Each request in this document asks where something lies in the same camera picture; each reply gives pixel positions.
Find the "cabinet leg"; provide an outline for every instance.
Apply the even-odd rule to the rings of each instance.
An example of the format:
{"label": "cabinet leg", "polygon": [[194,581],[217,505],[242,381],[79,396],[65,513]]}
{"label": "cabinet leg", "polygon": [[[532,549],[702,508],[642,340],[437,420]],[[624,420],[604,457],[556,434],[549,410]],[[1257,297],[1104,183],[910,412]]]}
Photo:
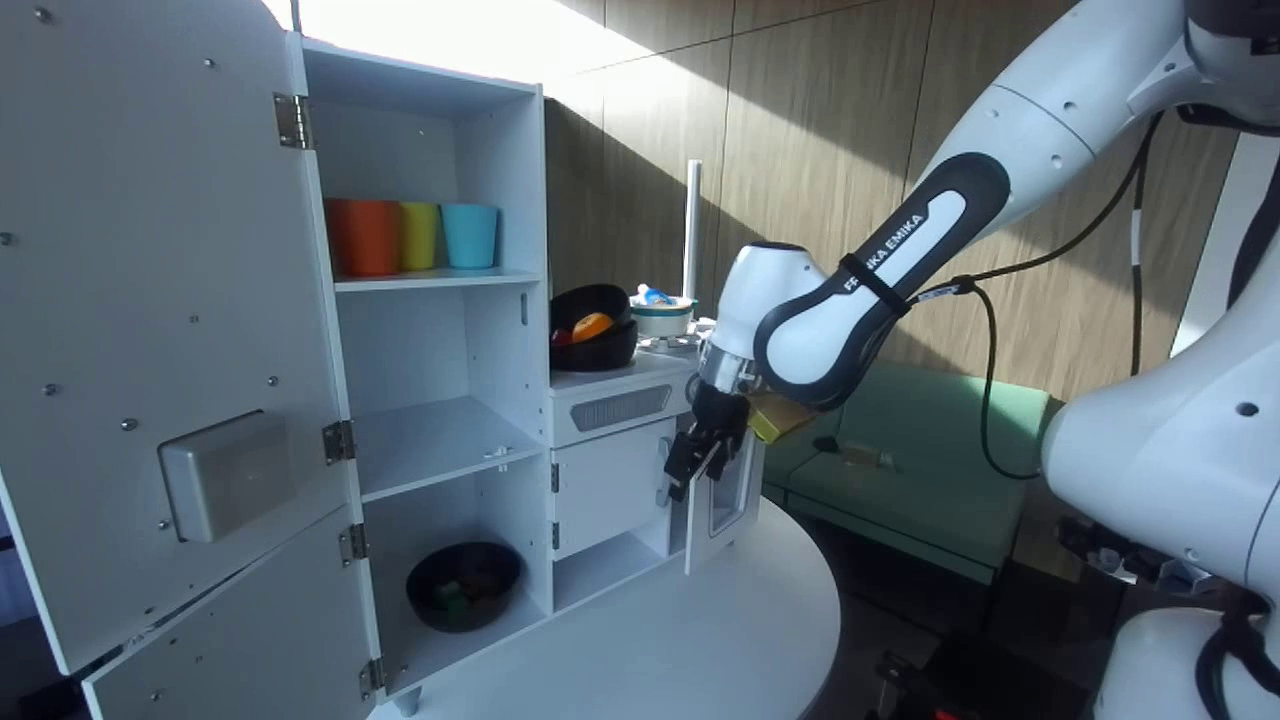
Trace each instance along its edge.
{"label": "cabinet leg", "polygon": [[412,717],[417,715],[417,701],[422,697],[422,688],[413,688],[412,691],[396,697],[392,702],[396,703],[396,708],[401,711],[401,717]]}

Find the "black pot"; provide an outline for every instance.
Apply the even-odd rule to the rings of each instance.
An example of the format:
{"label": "black pot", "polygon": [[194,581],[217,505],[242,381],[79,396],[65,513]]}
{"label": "black pot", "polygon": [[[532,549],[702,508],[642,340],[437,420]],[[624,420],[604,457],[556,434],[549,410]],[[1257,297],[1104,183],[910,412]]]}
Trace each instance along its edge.
{"label": "black pot", "polygon": [[586,284],[552,299],[552,331],[572,331],[591,313],[604,313],[613,327],[584,342],[553,345],[553,370],[594,373],[626,366],[636,352],[640,331],[631,319],[631,297],[616,284]]}
{"label": "black pot", "polygon": [[443,633],[467,633],[497,620],[520,580],[520,555],[492,542],[451,544],[428,555],[404,580],[413,614]]}

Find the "wooden wall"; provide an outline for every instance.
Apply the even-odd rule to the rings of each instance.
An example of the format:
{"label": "wooden wall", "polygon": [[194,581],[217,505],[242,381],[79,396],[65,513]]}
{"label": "wooden wall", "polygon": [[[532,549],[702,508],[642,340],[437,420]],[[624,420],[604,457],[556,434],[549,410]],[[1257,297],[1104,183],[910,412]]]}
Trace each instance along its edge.
{"label": "wooden wall", "polygon": [[[554,284],[678,288],[684,168],[700,158],[700,296],[710,310],[746,242],[796,242],[827,269],[858,247],[982,88],[1071,5],[563,1],[626,50],[591,42],[609,64],[548,85]],[[644,50],[650,55],[634,58]],[[1111,195],[1139,135],[940,279],[1065,242]],[[1234,142],[1231,132],[1175,118],[1157,136],[1146,213],[1147,366],[1169,354]],[[997,378],[1069,400],[1128,373],[1128,227],[1121,206],[1065,259],[987,284],[1000,318]],[[938,300],[911,313],[882,356],[982,374],[984,328],[977,300]]]}

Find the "door hinge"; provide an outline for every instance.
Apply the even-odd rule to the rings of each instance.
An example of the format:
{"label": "door hinge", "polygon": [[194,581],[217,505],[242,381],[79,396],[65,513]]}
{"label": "door hinge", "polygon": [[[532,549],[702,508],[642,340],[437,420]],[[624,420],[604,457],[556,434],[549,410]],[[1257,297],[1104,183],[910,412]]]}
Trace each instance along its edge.
{"label": "door hinge", "polygon": [[306,95],[274,94],[275,129],[280,145],[298,150],[315,150],[311,137],[311,100]]}
{"label": "door hinge", "polygon": [[369,557],[369,541],[365,539],[365,524],[351,525],[338,534],[338,555],[342,556],[342,566],[347,568],[355,560]]}
{"label": "door hinge", "polygon": [[374,691],[387,687],[387,671],[383,659],[370,660],[360,669],[360,700],[369,700]]}
{"label": "door hinge", "polygon": [[356,433],[351,420],[339,420],[320,430],[324,438],[324,464],[333,465],[343,460],[356,459]]}

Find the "plastic cup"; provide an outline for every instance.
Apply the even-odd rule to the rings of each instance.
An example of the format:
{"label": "plastic cup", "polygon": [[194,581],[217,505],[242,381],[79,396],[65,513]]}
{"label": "plastic cup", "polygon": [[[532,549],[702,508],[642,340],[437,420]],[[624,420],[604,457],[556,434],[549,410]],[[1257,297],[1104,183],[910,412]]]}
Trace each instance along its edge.
{"label": "plastic cup", "polygon": [[401,269],[429,270],[435,266],[435,242],[440,206],[434,202],[401,202]]}
{"label": "plastic cup", "polygon": [[329,246],[342,274],[378,277],[399,272],[398,202],[326,199],[324,208]]}
{"label": "plastic cup", "polygon": [[498,209],[488,205],[442,205],[444,246],[453,268],[492,268],[498,242]]}

